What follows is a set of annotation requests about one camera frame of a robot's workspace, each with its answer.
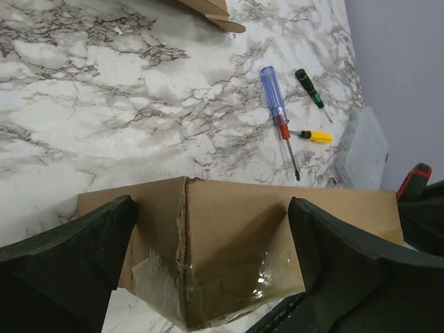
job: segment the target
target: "green screwdriver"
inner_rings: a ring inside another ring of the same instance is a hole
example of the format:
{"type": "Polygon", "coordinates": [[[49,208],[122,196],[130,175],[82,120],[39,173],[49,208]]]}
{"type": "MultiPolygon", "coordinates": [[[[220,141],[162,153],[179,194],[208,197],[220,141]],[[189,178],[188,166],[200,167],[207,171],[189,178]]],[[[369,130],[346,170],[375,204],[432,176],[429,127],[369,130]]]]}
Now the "green screwdriver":
{"type": "Polygon", "coordinates": [[[302,68],[298,69],[296,71],[296,78],[298,79],[300,84],[304,87],[304,89],[308,92],[308,95],[310,95],[313,102],[318,106],[318,108],[320,108],[325,113],[325,116],[327,116],[328,120],[330,120],[330,123],[333,123],[327,111],[325,111],[324,103],[322,102],[321,97],[319,96],[316,89],[314,89],[313,83],[311,83],[311,80],[308,74],[305,72],[305,70],[302,68]]]}

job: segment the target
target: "clear plastic container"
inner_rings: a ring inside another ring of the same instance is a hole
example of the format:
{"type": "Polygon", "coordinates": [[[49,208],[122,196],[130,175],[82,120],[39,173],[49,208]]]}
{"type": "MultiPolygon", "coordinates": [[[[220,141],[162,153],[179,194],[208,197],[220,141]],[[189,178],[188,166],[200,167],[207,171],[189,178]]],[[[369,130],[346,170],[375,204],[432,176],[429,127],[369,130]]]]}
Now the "clear plastic container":
{"type": "Polygon", "coordinates": [[[388,153],[373,109],[355,110],[339,143],[333,174],[349,189],[379,189],[388,153]]]}

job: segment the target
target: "gray floor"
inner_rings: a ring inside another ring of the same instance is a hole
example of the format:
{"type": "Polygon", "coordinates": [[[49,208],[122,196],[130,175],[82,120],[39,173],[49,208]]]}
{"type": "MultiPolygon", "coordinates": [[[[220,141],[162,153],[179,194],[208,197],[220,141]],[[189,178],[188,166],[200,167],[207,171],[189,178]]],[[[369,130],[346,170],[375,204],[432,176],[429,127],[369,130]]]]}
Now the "gray floor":
{"type": "Polygon", "coordinates": [[[444,179],[444,1],[345,0],[366,105],[389,144],[382,189],[418,162],[444,179]]]}

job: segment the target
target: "brown cardboard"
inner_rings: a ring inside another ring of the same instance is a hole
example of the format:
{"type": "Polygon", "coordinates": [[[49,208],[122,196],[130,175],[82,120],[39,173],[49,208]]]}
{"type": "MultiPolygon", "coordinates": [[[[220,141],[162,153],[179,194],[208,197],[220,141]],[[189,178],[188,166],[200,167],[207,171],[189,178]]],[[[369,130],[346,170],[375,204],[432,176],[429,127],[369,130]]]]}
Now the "brown cardboard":
{"type": "Polygon", "coordinates": [[[78,213],[124,194],[139,203],[140,215],[119,286],[186,330],[304,290],[287,218],[292,196],[403,244],[395,194],[383,191],[181,177],[81,194],[78,213]]]}
{"type": "Polygon", "coordinates": [[[225,0],[179,0],[185,5],[204,14],[204,16],[220,26],[223,30],[231,33],[245,32],[245,26],[231,22],[228,14],[228,7],[225,0]]]}

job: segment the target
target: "small screwdriver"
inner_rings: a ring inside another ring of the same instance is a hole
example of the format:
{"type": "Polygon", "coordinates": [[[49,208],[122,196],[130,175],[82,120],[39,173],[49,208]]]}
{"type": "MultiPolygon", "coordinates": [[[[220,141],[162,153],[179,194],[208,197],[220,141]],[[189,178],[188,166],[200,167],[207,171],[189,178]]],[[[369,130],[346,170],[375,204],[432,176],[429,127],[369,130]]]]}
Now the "small screwdriver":
{"type": "Polygon", "coordinates": [[[294,171],[296,175],[296,180],[300,180],[300,174],[298,168],[296,167],[296,162],[294,160],[293,149],[290,145],[290,132],[288,127],[288,118],[284,109],[284,100],[279,88],[279,82],[276,77],[276,72],[274,67],[268,66],[261,70],[261,78],[264,84],[265,95],[268,101],[268,106],[270,107],[271,114],[273,115],[273,120],[275,126],[279,128],[282,139],[287,141],[287,147],[289,148],[291,161],[293,162],[294,171]]]}
{"type": "Polygon", "coordinates": [[[314,130],[302,130],[300,132],[290,130],[293,133],[303,139],[316,142],[318,144],[329,144],[333,141],[333,137],[328,133],[315,132],[314,130]]]}
{"type": "Polygon", "coordinates": [[[327,116],[330,123],[333,123],[327,111],[325,111],[324,102],[322,102],[322,99],[319,96],[318,92],[316,91],[316,89],[314,89],[313,83],[311,82],[305,70],[302,68],[298,69],[296,71],[296,78],[298,79],[300,84],[304,87],[305,91],[308,92],[308,95],[310,95],[313,102],[318,106],[318,108],[320,108],[325,113],[325,116],[327,116]]]}

